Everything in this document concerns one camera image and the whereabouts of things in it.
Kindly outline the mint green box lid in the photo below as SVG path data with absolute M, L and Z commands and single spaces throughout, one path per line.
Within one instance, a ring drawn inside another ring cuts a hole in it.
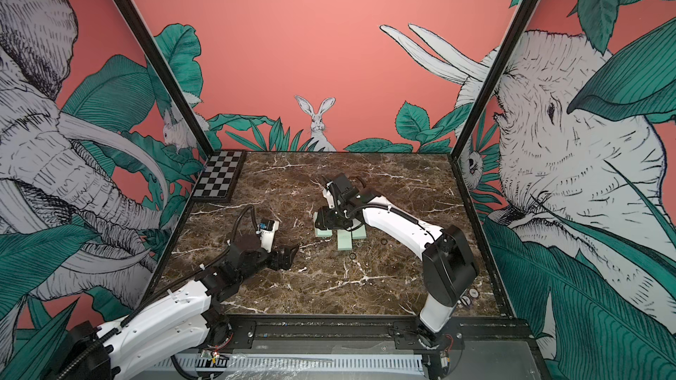
M 351 232 L 351 237 L 353 240 L 364 240 L 367 238 L 366 227 L 364 225 L 354 228 Z

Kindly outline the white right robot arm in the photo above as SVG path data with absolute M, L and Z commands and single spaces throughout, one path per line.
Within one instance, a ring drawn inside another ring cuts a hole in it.
M 318 211 L 317 229 L 369 226 L 397 240 L 419 258 L 427 290 L 419 323 L 426 334 L 442 332 L 479 274 L 463 231 L 455 225 L 443 228 L 413 216 L 379 192 L 358 188 L 343 173 L 325 179 L 322 194 L 327 205 Z

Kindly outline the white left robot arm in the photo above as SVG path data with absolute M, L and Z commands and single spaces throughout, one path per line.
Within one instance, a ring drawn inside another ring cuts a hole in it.
M 84 322 L 58 348 L 45 379 L 131 379 L 188 348 L 215 352 L 234 338 L 220 304 L 263 269 L 288 270 L 298 246 L 272 245 L 249 234 L 185 280 L 140 304 L 128 316 L 98 327 Z

